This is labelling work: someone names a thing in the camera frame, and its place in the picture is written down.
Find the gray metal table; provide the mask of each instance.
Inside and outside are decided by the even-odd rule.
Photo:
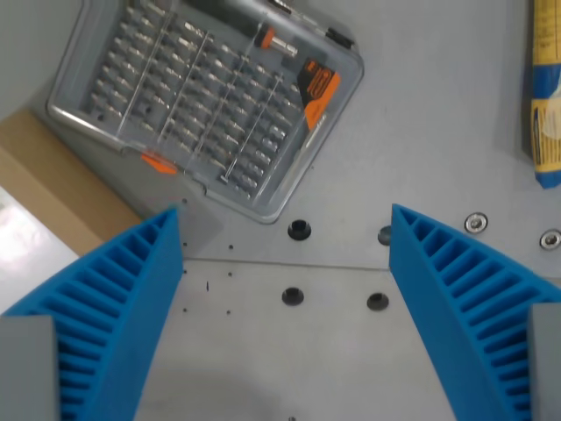
[[[35,3],[11,0],[8,7],[21,13],[24,4]],[[9,93],[2,95],[3,113],[18,104],[12,98],[19,103],[26,99],[31,91],[23,87],[36,89],[46,82],[47,73],[54,72],[77,3],[53,0],[50,7],[58,12],[45,20],[39,19],[41,9],[31,8],[42,44],[30,42],[27,54],[7,43],[0,46],[0,55],[10,58],[14,68],[35,72],[41,66],[41,72],[33,73],[35,79],[14,72],[11,79],[0,81],[0,92]],[[557,264],[561,252],[545,252],[538,245],[543,232],[561,225],[561,194],[558,189],[541,189],[534,180],[531,159],[522,151],[523,122],[529,120],[522,101],[531,47],[527,2],[311,3],[352,28],[365,59],[366,76],[275,225],[255,224],[213,203],[186,179],[155,174],[137,157],[122,158],[53,125],[140,212],[161,211],[187,198],[181,209],[189,258],[241,262],[238,267],[224,261],[188,263],[192,268],[188,285],[174,304],[140,419],[149,419],[154,411],[168,419],[185,414],[184,405],[195,399],[188,393],[196,387],[185,378],[174,379],[169,370],[200,364],[209,371],[221,358],[225,358],[219,366],[222,375],[246,385],[237,390],[239,400],[258,405],[244,412],[236,399],[224,403],[238,417],[263,419],[265,414],[265,418],[294,416],[302,421],[327,414],[325,419],[330,419],[330,414],[338,414],[335,405],[342,405],[346,415],[357,414],[353,419],[371,419],[368,403],[371,408],[382,408],[380,419],[451,417],[414,326],[405,319],[401,299],[395,301],[399,311],[390,307],[386,316],[380,313],[382,318],[372,324],[368,319],[372,314],[360,313],[366,306],[359,301],[366,300],[363,295],[369,289],[391,289],[391,303],[398,294],[386,272],[373,270],[387,269],[388,250],[378,243],[377,234],[390,223],[391,203],[405,204],[460,230],[467,215],[483,211],[489,226],[478,239],[540,275],[561,277]],[[0,24],[10,36],[27,36],[21,19],[8,18]],[[34,98],[37,110],[43,110],[45,98],[45,91]],[[288,237],[287,228],[299,218],[309,221],[312,235],[296,243]],[[236,268],[237,275],[223,279],[231,268]],[[357,268],[371,270],[359,271],[364,276],[355,279]],[[218,285],[215,298],[213,289],[207,296],[201,291],[208,279],[211,286]],[[288,283],[314,291],[307,294],[309,307],[302,307],[300,324],[290,312],[268,310]],[[183,314],[182,306],[188,313]],[[226,317],[227,310],[235,317]],[[281,335],[268,332],[256,318],[276,326]],[[234,324],[238,337],[231,336],[228,324]],[[399,335],[394,335],[395,325],[402,327]],[[299,341],[284,350],[282,344],[292,338],[286,332],[289,326],[294,326],[294,338]],[[313,332],[317,336],[309,342]],[[367,336],[369,332],[375,340]],[[210,350],[189,342],[191,335],[206,337]],[[357,349],[341,347],[355,339]],[[315,358],[309,357],[310,350]],[[283,356],[302,372],[285,375],[284,370],[292,366]],[[324,367],[341,373],[351,384],[349,391],[360,396],[345,394],[340,384],[331,384],[336,376],[325,377]],[[171,383],[163,389],[167,380]],[[197,407],[201,415],[236,388],[230,384],[214,394],[213,388],[207,389],[211,400]],[[255,389],[265,395],[256,394]],[[403,396],[398,389],[405,390]],[[332,399],[338,393],[343,393],[339,400]]]

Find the screwdriver bit set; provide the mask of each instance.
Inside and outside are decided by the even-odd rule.
[[[274,2],[83,9],[50,114],[261,223],[278,218],[363,74],[351,41]]]

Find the cardboard box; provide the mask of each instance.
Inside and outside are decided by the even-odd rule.
[[[79,255],[142,222],[29,111],[0,123],[0,186]]]

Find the small black hole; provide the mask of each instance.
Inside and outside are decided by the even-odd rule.
[[[555,235],[548,235],[545,238],[545,244],[547,244],[548,246],[555,246],[558,242],[557,236]]]
[[[298,288],[288,288],[282,293],[282,302],[286,305],[294,307],[302,304],[304,301],[304,293]]]
[[[392,226],[387,225],[383,227],[378,233],[378,241],[383,246],[389,246],[392,240]]]
[[[372,311],[382,311],[385,310],[389,305],[389,299],[387,298],[386,294],[377,292],[368,297],[366,305]]]
[[[312,227],[303,219],[295,220],[288,227],[288,236],[295,241],[304,241],[312,235]]]

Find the screwdriver bit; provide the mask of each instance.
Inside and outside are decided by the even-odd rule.
[[[152,37],[149,37],[148,35],[145,35],[144,33],[139,32],[137,29],[132,28],[130,25],[126,24],[125,22],[120,22],[119,26],[121,27],[121,29],[126,34],[130,34],[131,36],[133,36],[134,38],[144,42],[148,46],[153,46],[154,45],[154,39]]]
[[[155,103],[158,103],[159,105],[165,107],[166,109],[169,110],[169,104],[164,101],[161,97],[159,97],[158,95],[154,94],[151,97],[152,101],[154,101]]]
[[[252,145],[246,145],[244,149],[244,153],[253,157],[253,159],[269,166],[271,165],[271,158],[268,157],[265,153],[262,153],[258,148]]]
[[[159,78],[157,75],[154,75],[150,72],[148,73],[148,76],[146,77],[146,80],[150,84],[152,84],[155,88],[163,89],[166,92],[171,92],[172,91],[172,89],[169,87],[169,85],[167,83],[162,81],[161,78]]]
[[[117,46],[119,48],[121,48],[123,51],[128,52],[130,54],[134,54],[136,56],[138,56],[140,59],[145,60],[146,56],[137,48],[135,48],[134,46],[131,46],[128,42],[126,42],[124,39],[121,39],[119,37],[115,37],[115,44],[117,44]]]
[[[168,75],[171,75],[176,79],[179,79],[180,81],[183,80],[183,76],[181,76],[179,73],[177,73],[175,70],[173,70],[166,64],[162,63],[161,61],[154,59],[153,64],[156,66],[156,69],[161,73],[167,73]]]
[[[273,78],[273,75],[271,75],[269,72],[267,72],[266,69],[263,66],[261,66],[260,64],[258,64],[255,67],[255,70],[257,70],[259,73],[261,73],[262,75],[264,75],[266,77]]]
[[[131,15],[131,18],[133,20],[138,20],[142,25],[150,28],[150,29],[154,29],[156,30],[156,26],[154,26],[154,24],[152,22],[150,22],[150,20],[148,20],[140,11],[137,11],[136,9],[133,9],[132,7],[127,7],[126,11],[129,13],[129,15]]]
[[[204,38],[204,31],[200,30],[199,28],[195,27],[194,25],[191,25],[189,22],[185,22],[183,24],[183,27],[185,29],[187,29],[189,32],[192,32],[197,37]]]
[[[150,9],[151,11],[153,11],[154,13],[156,13],[157,15],[159,15],[160,17],[163,17],[166,12],[163,11],[162,9],[160,9],[158,6],[156,6],[154,3],[146,3],[146,8]]]
[[[265,173],[265,171],[263,169],[261,169],[259,166],[255,165],[253,162],[249,161],[245,157],[239,158],[238,165],[245,168],[245,170],[248,173],[252,173],[252,174],[258,176],[258,178],[261,178],[263,176],[263,174]]]
[[[199,49],[194,42],[187,41],[179,33],[166,32],[166,36],[172,41],[172,43],[179,43],[191,52],[195,52]]]
[[[224,118],[222,118],[222,121],[223,121],[224,125],[226,125],[227,127],[230,127],[230,128],[232,128],[232,129],[234,129],[238,132],[245,133],[245,130],[242,128],[242,126],[239,125],[238,123],[236,123],[231,118],[224,117]]]
[[[260,141],[260,144],[263,145],[263,147],[273,153],[277,153],[279,151],[279,144],[276,142],[273,142],[272,140],[270,140],[269,138],[265,137]]]
[[[119,83],[120,85],[123,85],[125,88],[129,89],[129,90],[134,90],[134,88],[132,87],[132,85],[123,77],[121,77],[118,73],[118,71],[116,71],[116,69],[114,68],[110,68],[109,66],[102,66],[102,71],[110,78],[113,79],[115,81],[117,81],[117,83]]]
[[[192,108],[192,109],[195,109],[195,110],[202,111],[205,114],[208,114],[210,116],[213,114],[212,111],[209,108],[205,107],[204,105],[202,105],[198,101],[188,101],[188,107]]]
[[[187,66],[188,63],[186,61],[184,61],[174,50],[173,48],[169,47],[169,46],[161,46],[160,47],[161,52],[166,55],[167,57],[169,57],[170,59],[177,61],[179,64],[181,64],[182,66]]]
[[[226,133],[224,130],[215,127],[212,131],[215,134],[215,136],[217,136],[220,140],[225,141],[228,144],[232,144],[234,146],[239,146],[239,142],[236,139],[234,139],[230,134]]]
[[[292,125],[292,122],[288,118],[284,117],[284,115],[282,115],[279,111],[270,111],[270,112],[271,114],[274,115],[275,118],[279,119],[285,125]]]
[[[246,192],[244,189],[242,189],[241,187],[239,187],[237,184],[234,184],[232,186],[234,188],[234,190],[236,190],[241,196],[243,196],[244,198],[246,198],[247,200],[252,200],[252,195],[250,195],[248,192]]]
[[[253,180],[249,175],[244,174],[242,171],[238,169],[233,170],[231,172],[231,176],[238,182],[245,184],[250,189],[256,189],[258,186],[258,183],[255,180]]]
[[[190,114],[187,114],[185,116],[189,121],[191,121],[191,123],[193,123],[194,125],[196,125],[197,127],[199,127],[202,130],[205,130],[207,128],[207,125],[204,124],[201,120],[199,120],[197,117],[193,117]]]
[[[118,111],[115,108],[113,108],[110,103],[104,101],[99,95],[91,94],[91,98],[94,100],[94,103],[96,103],[97,107],[110,111],[119,118],[123,118],[123,113],[121,111]]]
[[[287,137],[286,132],[282,131],[277,125],[272,125],[269,132],[275,135],[280,140],[284,140]]]
[[[104,82],[101,79],[96,80],[97,87],[105,94],[114,96],[116,99],[123,103],[128,103],[129,100],[121,95],[118,91],[116,91],[110,83]]]
[[[140,75],[140,70],[138,70],[131,63],[126,61],[123,56],[121,56],[119,54],[116,54],[112,51],[108,52],[108,56],[109,56],[110,60],[113,61],[115,64],[117,64],[119,67],[128,70],[129,72],[131,72],[135,76]]]

